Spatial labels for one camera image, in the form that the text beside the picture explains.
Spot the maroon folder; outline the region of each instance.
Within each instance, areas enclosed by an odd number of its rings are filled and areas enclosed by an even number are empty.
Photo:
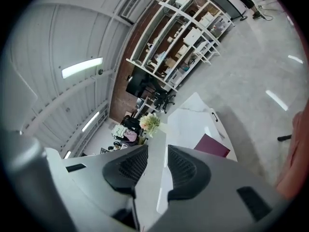
[[[204,134],[194,149],[219,157],[226,157],[230,152],[228,148],[209,137],[207,134]]]

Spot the desk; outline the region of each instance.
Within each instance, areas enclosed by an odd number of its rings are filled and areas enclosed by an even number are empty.
[[[148,100],[150,100],[150,99],[149,99],[149,97],[147,96],[146,99],[144,100],[143,104],[140,106],[138,112],[134,115],[134,118],[137,118],[137,117],[140,115],[142,109],[143,109],[145,106],[147,106],[147,107],[149,107],[149,108],[155,110],[155,111],[158,112],[158,113],[160,112],[160,111],[157,110],[154,106],[147,104],[147,101],[148,101]]]
[[[197,93],[189,97],[168,117],[170,133],[166,136],[160,193],[156,210],[163,214],[168,208],[168,192],[173,189],[171,173],[168,167],[167,145],[176,145],[194,149],[204,134],[227,147],[230,152],[226,158],[237,161],[232,143],[216,112],[209,108]]]

